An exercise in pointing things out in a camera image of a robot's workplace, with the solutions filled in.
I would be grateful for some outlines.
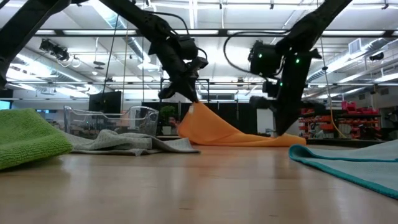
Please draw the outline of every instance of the towel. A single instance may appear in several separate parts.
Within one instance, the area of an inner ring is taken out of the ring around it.
[[[111,130],[102,130],[95,140],[64,135],[73,145],[72,153],[141,156],[160,152],[199,152],[192,148],[188,139],[163,142],[146,134],[118,134]]]
[[[35,110],[0,110],[0,170],[71,150],[63,134]]]
[[[178,127],[178,135],[206,146],[289,147],[305,144],[304,138],[289,134],[277,138],[244,134],[203,103],[192,104]]]
[[[292,146],[289,157],[305,165],[398,199],[398,140],[350,150]]]

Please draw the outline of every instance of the clear plastic bin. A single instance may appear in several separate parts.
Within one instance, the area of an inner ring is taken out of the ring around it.
[[[156,135],[159,112],[146,106],[132,106],[124,114],[104,114],[101,112],[63,108],[65,132],[95,139],[101,130],[109,129],[122,133]]]

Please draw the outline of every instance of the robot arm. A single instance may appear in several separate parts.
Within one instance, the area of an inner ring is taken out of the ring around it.
[[[11,61],[28,43],[44,22],[53,14],[64,10],[69,4],[88,0],[28,0],[0,30],[0,88],[4,88],[6,73]],[[156,54],[163,69],[170,76],[170,84],[160,93],[160,98],[170,98],[181,93],[192,102],[198,101],[195,81],[198,69],[208,62],[198,57],[198,49],[190,37],[180,37],[169,24],[135,5],[129,0],[100,0],[114,12],[134,24],[151,42],[150,54]]]
[[[265,82],[263,92],[276,100],[269,101],[254,96],[250,103],[256,108],[270,108],[274,112],[276,132],[282,135],[298,119],[303,103],[301,97],[313,58],[322,58],[317,49],[311,50],[323,31],[352,0],[325,0],[315,11],[299,20],[276,45],[256,42],[251,49],[249,61],[251,73],[266,78],[275,78],[283,69],[282,78],[270,88]]]

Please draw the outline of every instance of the table surface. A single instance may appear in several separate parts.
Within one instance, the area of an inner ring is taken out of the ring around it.
[[[398,201],[291,161],[287,148],[197,148],[0,172],[0,223],[397,223]]]

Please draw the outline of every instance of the green microfiber towel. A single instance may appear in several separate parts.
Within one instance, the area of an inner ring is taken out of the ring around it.
[[[71,150],[62,132],[35,110],[0,110],[0,170]]]

